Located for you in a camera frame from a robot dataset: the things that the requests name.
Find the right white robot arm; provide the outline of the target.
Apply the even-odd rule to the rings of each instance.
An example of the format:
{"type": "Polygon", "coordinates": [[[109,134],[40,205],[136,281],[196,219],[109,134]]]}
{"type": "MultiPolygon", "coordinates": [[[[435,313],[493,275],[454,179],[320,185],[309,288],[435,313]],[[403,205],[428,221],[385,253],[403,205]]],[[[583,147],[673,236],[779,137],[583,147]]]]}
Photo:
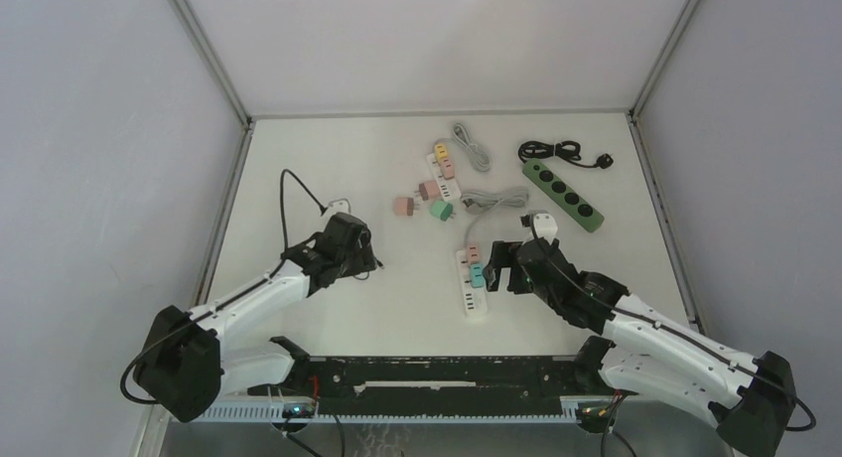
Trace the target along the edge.
{"type": "Polygon", "coordinates": [[[599,272],[579,271],[544,238],[493,243],[484,270],[495,291],[502,269],[510,291],[540,298],[568,324],[593,332],[574,366],[575,384],[647,396],[691,414],[745,456],[773,456],[797,404],[788,360],[722,345],[657,312],[599,272]]]}

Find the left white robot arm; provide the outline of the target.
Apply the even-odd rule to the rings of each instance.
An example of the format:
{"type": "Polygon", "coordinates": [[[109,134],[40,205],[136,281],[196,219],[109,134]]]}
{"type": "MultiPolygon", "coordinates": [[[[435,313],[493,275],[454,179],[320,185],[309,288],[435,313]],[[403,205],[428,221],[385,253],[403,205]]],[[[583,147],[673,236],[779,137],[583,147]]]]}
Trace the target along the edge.
{"type": "Polygon", "coordinates": [[[174,305],[161,310],[124,371],[120,391],[132,402],[161,405],[182,422],[201,416],[223,395],[260,384],[299,393],[309,384],[309,366],[272,340],[246,347],[246,335],[283,308],[379,265],[367,224],[336,212],[323,230],[287,247],[274,267],[241,290],[188,311],[174,305]],[[129,392],[129,381],[147,398],[129,392]]]}

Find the teal blue charger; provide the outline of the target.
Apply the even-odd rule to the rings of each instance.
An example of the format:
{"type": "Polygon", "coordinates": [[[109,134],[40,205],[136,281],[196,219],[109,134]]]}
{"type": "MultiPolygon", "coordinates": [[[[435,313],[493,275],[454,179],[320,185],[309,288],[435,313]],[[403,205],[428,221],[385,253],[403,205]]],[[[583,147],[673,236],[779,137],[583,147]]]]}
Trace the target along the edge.
{"type": "Polygon", "coordinates": [[[486,286],[486,280],[483,266],[478,262],[472,263],[469,265],[468,270],[471,286],[475,289],[484,288],[486,286]]]}

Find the white power strip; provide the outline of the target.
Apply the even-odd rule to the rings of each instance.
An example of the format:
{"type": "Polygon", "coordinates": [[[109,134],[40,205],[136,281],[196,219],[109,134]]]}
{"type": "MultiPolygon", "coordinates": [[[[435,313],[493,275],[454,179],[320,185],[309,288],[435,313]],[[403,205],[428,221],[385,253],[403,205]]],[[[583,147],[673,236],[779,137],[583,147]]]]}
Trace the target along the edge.
{"type": "Polygon", "coordinates": [[[469,282],[469,265],[466,263],[464,248],[456,252],[455,260],[465,315],[471,320],[484,318],[489,310],[486,287],[475,289],[471,286],[469,282]]]}
{"type": "Polygon", "coordinates": [[[433,153],[426,156],[426,165],[440,191],[441,199],[449,203],[458,203],[462,198],[462,191],[456,178],[446,179],[444,177],[433,153]]]}

